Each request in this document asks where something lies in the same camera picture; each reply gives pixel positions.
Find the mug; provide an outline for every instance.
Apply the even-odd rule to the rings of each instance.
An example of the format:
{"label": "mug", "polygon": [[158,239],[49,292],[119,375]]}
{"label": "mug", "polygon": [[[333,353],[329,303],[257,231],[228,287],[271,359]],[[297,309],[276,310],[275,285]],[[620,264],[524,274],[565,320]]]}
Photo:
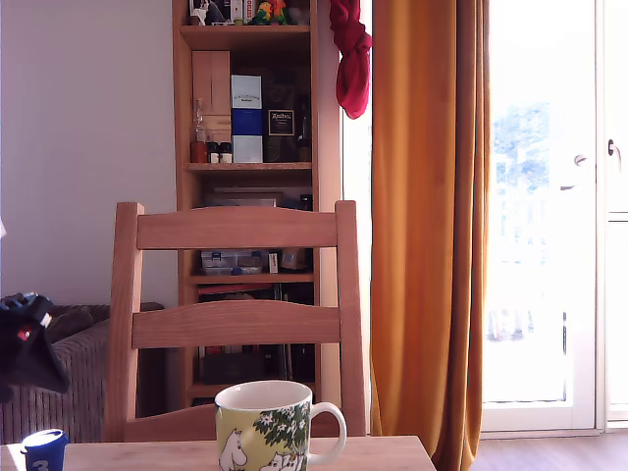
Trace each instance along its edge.
{"label": "mug", "polygon": [[62,471],[66,445],[70,441],[61,430],[44,430],[22,441],[26,471]]}
{"label": "mug", "polygon": [[[305,471],[336,459],[346,443],[346,424],[337,407],[312,404],[312,391],[290,381],[231,386],[216,395],[216,439],[221,471]],[[312,418],[331,412],[340,437],[331,452],[311,454]]]}

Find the chair post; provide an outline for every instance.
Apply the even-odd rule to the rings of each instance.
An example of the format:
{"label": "chair post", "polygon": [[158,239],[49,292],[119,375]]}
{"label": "chair post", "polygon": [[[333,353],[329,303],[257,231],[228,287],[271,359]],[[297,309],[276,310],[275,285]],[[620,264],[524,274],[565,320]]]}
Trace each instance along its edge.
{"label": "chair post", "polygon": [[135,418],[137,349],[131,347],[132,313],[139,311],[142,251],[137,249],[137,216],[144,207],[118,203],[111,283],[109,365],[105,404],[105,442],[123,442]]}
{"label": "chair post", "polygon": [[340,310],[340,394],[350,436],[366,435],[366,395],[357,261],[355,201],[336,203],[338,307]]}

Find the mug handle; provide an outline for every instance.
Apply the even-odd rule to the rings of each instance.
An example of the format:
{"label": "mug handle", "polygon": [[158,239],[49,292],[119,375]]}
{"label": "mug handle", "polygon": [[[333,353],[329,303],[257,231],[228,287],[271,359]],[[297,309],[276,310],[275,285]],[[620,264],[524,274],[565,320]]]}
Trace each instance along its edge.
{"label": "mug handle", "polygon": [[342,412],[340,412],[340,409],[338,409],[330,402],[319,402],[318,404],[312,405],[311,418],[313,419],[322,412],[330,412],[334,415],[334,417],[336,417],[340,428],[340,436],[338,438],[338,441],[334,445],[334,448],[329,453],[309,453],[307,455],[307,464],[311,464],[312,466],[316,466],[317,464],[331,463],[340,456],[340,454],[344,450],[344,445],[346,445],[346,423],[344,422],[344,417],[342,416]]}

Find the red cloth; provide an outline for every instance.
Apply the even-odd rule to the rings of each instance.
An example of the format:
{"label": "red cloth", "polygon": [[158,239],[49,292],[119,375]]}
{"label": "red cloth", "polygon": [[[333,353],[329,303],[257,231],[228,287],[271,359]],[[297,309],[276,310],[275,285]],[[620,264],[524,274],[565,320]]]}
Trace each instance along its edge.
{"label": "red cloth", "polygon": [[332,0],[330,20],[334,43],[342,53],[336,98],[347,116],[355,120],[364,114],[369,101],[369,49],[373,40],[360,23],[360,0]]}

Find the wooden chair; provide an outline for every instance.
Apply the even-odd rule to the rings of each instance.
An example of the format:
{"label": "wooden chair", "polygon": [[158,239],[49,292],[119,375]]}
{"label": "wooden chair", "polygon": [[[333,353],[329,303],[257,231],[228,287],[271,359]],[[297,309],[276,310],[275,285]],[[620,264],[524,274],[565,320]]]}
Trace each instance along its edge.
{"label": "wooden chair", "polygon": [[[336,247],[339,305],[230,300],[139,312],[143,250],[208,247]],[[216,207],[155,215],[144,215],[144,208],[137,203],[118,203],[110,322],[107,442],[215,440],[214,405],[135,418],[139,348],[256,343],[339,342],[340,391],[347,431],[350,436],[366,435],[353,201],[339,201],[335,213]],[[312,434],[333,433],[327,424],[335,419],[330,414],[319,417],[314,420]]]}

